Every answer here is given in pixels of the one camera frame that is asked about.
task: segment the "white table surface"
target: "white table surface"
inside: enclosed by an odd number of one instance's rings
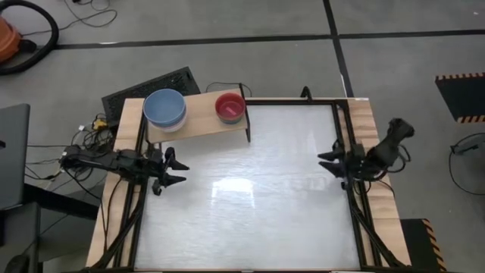
[[[330,106],[249,106],[244,131],[163,143],[187,181],[147,194],[138,269],[357,269],[346,193],[318,165]]]

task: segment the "wooden shelf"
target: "wooden shelf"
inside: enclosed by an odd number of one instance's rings
[[[189,137],[203,136],[212,133],[223,133],[234,130],[248,129],[246,116],[237,124],[224,124],[215,111],[215,101],[225,93],[241,95],[239,89],[203,93],[185,96],[187,107],[187,121],[177,132],[165,133],[151,122],[148,125],[148,141],[150,143],[162,143],[171,140],[181,140]]]

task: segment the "orange vacuum cleaner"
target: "orange vacuum cleaner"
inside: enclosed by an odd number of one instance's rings
[[[11,6],[23,6],[31,8],[34,11],[39,12],[51,26],[51,39],[49,39],[47,44],[45,44],[37,52],[37,44],[28,39],[22,39],[22,35],[19,34],[13,26],[8,24],[4,18],[2,18],[3,10]],[[33,54],[23,63],[17,64],[13,67],[3,68],[0,66],[0,75],[19,73],[31,68],[33,65],[42,60],[52,49],[54,49],[54,47],[57,45],[58,40],[58,25],[55,23],[54,18],[52,18],[52,16],[47,11],[45,11],[38,5],[24,0],[4,0],[0,2],[0,65],[10,60],[18,53],[27,52]]]

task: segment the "red bowl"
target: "red bowl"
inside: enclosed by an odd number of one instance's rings
[[[226,93],[217,98],[215,111],[217,116],[224,121],[234,121],[241,118],[246,110],[246,102],[242,96],[235,93]]]

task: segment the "vacuum hose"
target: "vacuum hose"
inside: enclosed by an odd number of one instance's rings
[[[57,45],[59,40],[59,27],[55,23],[54,18],[52,18],[52,16],[49,13],[47,13],[47,11],[45,11],[38,5],[35,5],[31,2],[27,2],[24,0],[4,0],[0,2],[0,13],[6,8],[11,6],[23,6],[39,12],[48,21],[49,25],[51,26],[52,35],[51,35],[51,39],[47,42],[47,44],[45,44],[37,53],[35,53],[32,57],[30,57],[25,62],[13,67],[0,68],[0,75],[20,73],[31,68],[33,65],[35,65],[40,60],[42,60],[52,49],[54,49],[54,47]]]

